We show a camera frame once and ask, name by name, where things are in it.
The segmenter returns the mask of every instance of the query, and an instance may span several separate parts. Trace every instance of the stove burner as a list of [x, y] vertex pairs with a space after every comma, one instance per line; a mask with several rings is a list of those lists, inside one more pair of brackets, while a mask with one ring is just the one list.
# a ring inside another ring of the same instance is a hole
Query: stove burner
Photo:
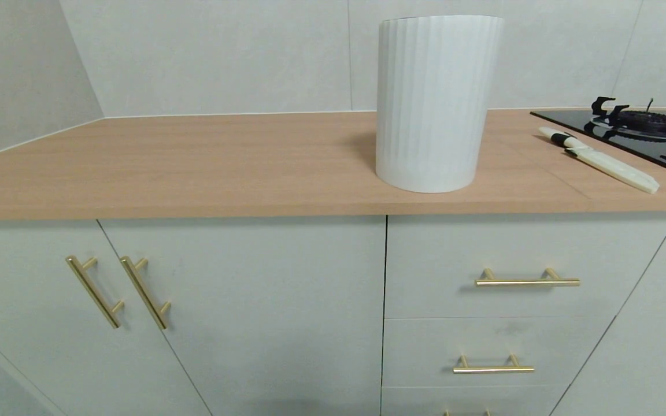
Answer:
[[615, 98], [598, 97], [592, 105], [593, 115], [597, 116], [593, 120], [599, 124], [607, 124], [612, 129], [617, 129], [626, 135], [637, 135], [640, 137], [666, 138], [666, 115], [651, 113], [649, 102], [646, 111], [626, 110], [627, 105], [617, 105], [613, 111], [603, 110], [602, 105]]

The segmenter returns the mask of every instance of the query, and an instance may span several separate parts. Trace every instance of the gas stove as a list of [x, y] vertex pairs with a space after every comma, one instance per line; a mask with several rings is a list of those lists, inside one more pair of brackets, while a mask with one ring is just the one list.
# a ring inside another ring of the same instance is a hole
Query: gas stove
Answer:
[[615, 98], [598, 97], [590, 110], [533, 111], [531, 114], [666, 168], [666, 111], [649, 111], [653, 99], [646, 110], [627, 110], [627, 105], [605, 110], [603, 105], [613, 100]]

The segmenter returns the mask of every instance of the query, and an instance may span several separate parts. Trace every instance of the white ribbed container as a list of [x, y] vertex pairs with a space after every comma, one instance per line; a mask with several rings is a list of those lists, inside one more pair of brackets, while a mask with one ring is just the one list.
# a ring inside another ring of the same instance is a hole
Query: white ribbed container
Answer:
[[474, 180], [501, 18], [431, 16], [380, 25], [377, 174], [414, 192]]

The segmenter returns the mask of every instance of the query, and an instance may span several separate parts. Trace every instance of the knife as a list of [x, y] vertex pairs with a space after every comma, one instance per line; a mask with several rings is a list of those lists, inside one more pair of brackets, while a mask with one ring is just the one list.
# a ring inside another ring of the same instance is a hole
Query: knife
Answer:
[[608, 176], [615, 177], [624, 184], [647, 193], [655, 193], [659, 189], [659, 184], [654, 177], [589, 147], [567, 132], [561, 132], [550, 127], [539, 127], [539, 132], [550, 139], [553, 144], [565, 148], [565, 152], [608, 174]]

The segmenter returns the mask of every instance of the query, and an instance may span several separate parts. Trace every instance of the black glass cooktop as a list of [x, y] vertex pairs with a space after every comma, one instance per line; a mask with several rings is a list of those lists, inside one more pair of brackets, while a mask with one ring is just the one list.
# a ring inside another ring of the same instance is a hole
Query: black glass cooktop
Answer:
[[[666, 111], [655, 110], [655, 113], [666, 115]], [[561, 124], [576, 132], [587, 134], [600, 140], [600, 142], [626, 150], [666, 168], [666, 138], [625, 135], [623, 132], [619, 132], [618, 129], [604, 127], [602, 123], [594, 122], [595, 116], [590, 110], [533, 111], [531, 114]]]

